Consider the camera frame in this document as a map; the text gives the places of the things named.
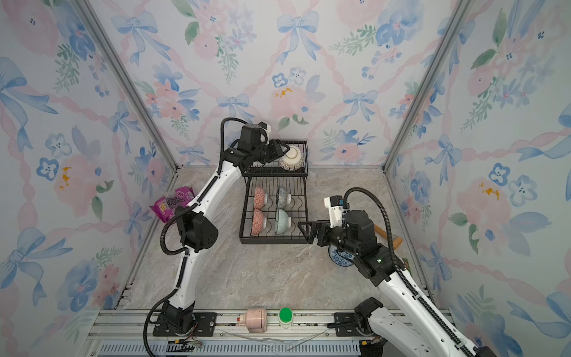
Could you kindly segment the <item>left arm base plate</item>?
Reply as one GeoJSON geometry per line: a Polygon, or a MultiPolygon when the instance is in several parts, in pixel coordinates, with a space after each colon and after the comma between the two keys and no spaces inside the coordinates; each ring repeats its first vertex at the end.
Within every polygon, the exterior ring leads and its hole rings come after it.
{"type": "Polygon", "coordinates": [[[153,328],[153,336],[169,338],[183,338],[188,336],[212,337],[216,324],[217,314],[215,312],[193,312],[188,329],[184,331],[182,324],[177,325],[169,322],[164,314],[161,313],[157,317],[155,327],[153,328]]]}

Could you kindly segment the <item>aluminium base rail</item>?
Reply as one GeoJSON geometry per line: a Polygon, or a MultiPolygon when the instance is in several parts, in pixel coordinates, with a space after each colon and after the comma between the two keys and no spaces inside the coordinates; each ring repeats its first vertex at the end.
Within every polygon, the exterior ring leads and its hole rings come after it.
{"type": "Polygon", "coordinates": [[[270,310],[266,329],[251,333],[239,325],[240,310],[208,310],[207,327],[189,338],[144,332],[144,310],[103,311],[95,320],[80,356],[462,356],[468,342],[446,333],[422,332],[399,310],[382,309],[370,318],[370,335],[356,327],[332,325],[352,318],[350,310],[296,310],[291,327],[282,327],[270,310]]]}

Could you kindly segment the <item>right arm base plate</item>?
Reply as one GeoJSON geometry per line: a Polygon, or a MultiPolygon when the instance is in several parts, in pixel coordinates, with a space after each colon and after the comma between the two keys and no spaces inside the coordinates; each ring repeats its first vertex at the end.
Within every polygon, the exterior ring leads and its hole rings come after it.
{"type": "Polygon", "coordinates": [[[336,312],[334,321],[328,323],[327,328],[334,330],[337,337],[386,337],[389,331],[396,328],[396,323],[394,320],[383,316],[381,310],[376,310],[370,314],[336,312]]]}

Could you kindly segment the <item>black two-tier dish rack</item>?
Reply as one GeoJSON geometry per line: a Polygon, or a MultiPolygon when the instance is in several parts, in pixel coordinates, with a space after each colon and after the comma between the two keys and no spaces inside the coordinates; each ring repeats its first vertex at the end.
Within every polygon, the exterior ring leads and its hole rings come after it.
{"type": "Polygon", "coordinates": [[[286,144],[297,146],[304,155],[303,167],[296,171],[286,171],[279,166],[278,160],[267,164],[255,163],[245,174],[247,184],[239,229],[239,240],[245,245],[294,245],[306,244],[297,223],[309,219],[306,183],[309,175],[308,145],[306,141],[287,141],[286,144]],[[261,210],[267,218],[266,229],[257,236],[251,235],[254,214],[254,189],[262,187],[269,199],[261,210]],[[280,186],[291,193],[292,201],[284,211],[291,217],[292,225],[287,232],[276,235],[276,194],[280,186]]]}

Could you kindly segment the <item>blue patterned bowl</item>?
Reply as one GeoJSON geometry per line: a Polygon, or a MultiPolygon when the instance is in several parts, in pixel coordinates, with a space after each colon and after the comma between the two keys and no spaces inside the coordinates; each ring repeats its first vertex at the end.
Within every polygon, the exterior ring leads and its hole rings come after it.
{"type": "Polygon", "coordinates": [[[354,256],[346,251],[340,251],[334,245],[330,245],[328,254],[330,260],[340,267],[351,267],[354,265],[354,256]]]}

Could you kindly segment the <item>brown white lattice bowl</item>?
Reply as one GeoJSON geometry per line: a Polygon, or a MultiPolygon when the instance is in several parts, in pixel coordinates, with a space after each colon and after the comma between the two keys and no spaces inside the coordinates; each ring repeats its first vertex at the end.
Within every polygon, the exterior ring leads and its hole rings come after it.
{"type": "Polygon", "coordinates": [[[300,148],[291,146],[279,160],[279,166],[286,171],[296,171],[303,167],[304,155],[300,148]]]}

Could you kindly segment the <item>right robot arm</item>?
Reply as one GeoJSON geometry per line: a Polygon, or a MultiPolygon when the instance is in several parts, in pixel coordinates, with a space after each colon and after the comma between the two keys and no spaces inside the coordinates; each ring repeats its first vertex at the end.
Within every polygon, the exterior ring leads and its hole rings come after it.
{"type": "Polygon", "coordinates": [[[352,187],[343,196],[324,200],[326,220],[299,222],[297,227],[309,244],[333,246],[352,255],[361,276],[388,296],[410,321],[403,324],[374,297],[355,308],[353,324],[362,334],[386,339],[405,356],[493,356],[487,346],[478,346],[464,336],[413,281],[394,249],[387,210],[362,187],[352,187]],[[363,210],[353,210],[349,195],[363,193],[382,214],[388,243],[381,244],[375,225],[363,210]]]}

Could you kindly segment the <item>grey floral patterned bowl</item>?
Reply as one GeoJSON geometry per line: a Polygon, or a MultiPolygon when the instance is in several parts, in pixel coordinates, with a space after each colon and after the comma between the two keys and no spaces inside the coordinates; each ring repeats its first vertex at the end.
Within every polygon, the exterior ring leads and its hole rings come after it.
{"type": "Polygon", "coordinates": [[[266,225],[267,225],[266,216],[260,209],[255,208],[252,219],[251,235],[252,236],[259,235],[266,229],[266,225]]]}

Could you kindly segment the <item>pink cup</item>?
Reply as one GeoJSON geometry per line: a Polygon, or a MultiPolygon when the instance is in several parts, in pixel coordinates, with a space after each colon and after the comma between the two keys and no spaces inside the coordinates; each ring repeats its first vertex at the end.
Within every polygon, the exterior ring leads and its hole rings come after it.
{"type": "Polygon", "coordinates": [[[267,329],[267,316],[264,308],[248,309],[236,319],[236,324],[245,327],[249,333],[264,333],[267,329]]]}

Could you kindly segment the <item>dark blue striped bowl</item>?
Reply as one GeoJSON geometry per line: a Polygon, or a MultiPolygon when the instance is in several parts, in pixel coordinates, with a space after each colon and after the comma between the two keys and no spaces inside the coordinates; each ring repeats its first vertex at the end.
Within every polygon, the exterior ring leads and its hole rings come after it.
{"type": "Polygon", "coordinates": [[[280,186],[276,194],[277,208],[285,210],[288,208],[288,206],[291,205],[291,201],[292,201],[291,193],[289,193],[289,191],[285,187],[280,186]]]}

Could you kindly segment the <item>purple snack bag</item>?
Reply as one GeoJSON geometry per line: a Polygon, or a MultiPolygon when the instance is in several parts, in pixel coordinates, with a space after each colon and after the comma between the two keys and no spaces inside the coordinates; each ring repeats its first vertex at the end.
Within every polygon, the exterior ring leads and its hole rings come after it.
{"type": "Polygon", "coordinates": [[[150,209],[163,223],[167,223],[175,216],[177,208],[184,208],[195,197],[191,187],[182,186],[166,193],[158,199],[150,209]]]}

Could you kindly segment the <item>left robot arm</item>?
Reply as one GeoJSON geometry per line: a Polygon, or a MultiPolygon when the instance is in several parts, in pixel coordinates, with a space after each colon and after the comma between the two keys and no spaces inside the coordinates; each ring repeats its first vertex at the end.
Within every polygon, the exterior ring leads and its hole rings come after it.
{"type": "Polygon", "coordinates": [[[153,305],[143,327],[143,344],[149,356],[154,356],[148,340],[148,327],[155,312],[156,322],[171,332],[186,336],[196,327],[193,309],[202,251],[217,241],[219,229],[211,221],[229,189],[255,163],[276,162],[291,151],[292,146],[271,137],[269,124],[248,123],[240,118],[225,118],[220,123],[220,155],[217,169],[205,187],[186,207],[179,208],[161,231],[160,247],[168,256],[181,255],[177,280],[173,290],[153,305]]]}

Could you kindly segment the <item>green lid bottle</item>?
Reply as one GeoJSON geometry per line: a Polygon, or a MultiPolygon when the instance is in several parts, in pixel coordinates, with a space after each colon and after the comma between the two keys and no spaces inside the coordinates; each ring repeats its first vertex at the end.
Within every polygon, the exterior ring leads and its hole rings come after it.
{"type": "Polygon", "coordinates": [[[292,309],[290,309],[288,307],[284,307],[284,308],[279,310],[279,313],[277,316],[278,316],[279,324],[282,328],[288,329],[291,327],[292,322],[293,322],[293,316],[294,316],[292,309]]]}

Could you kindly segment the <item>red patterned bowl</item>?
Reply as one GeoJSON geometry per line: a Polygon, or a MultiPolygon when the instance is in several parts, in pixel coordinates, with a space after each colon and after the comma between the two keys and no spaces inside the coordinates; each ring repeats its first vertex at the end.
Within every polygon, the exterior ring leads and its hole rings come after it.
{"type": "Polygon", "coordinates": [[[268,199],[269,197],[265,190],[260,186],[256,186],[254,189],[254,208],[262,210],[266,206],[268,199]]]}

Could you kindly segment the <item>light green bowl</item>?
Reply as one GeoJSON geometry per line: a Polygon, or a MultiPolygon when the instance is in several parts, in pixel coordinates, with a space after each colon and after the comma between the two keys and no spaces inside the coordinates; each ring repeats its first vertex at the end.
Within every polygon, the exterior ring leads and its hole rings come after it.
{"type": "Polygon", "coordinates": [[[291,228],[291,217],[284,209],[278,208],[276,213],[276,235],[282,235],[291,228]]]}

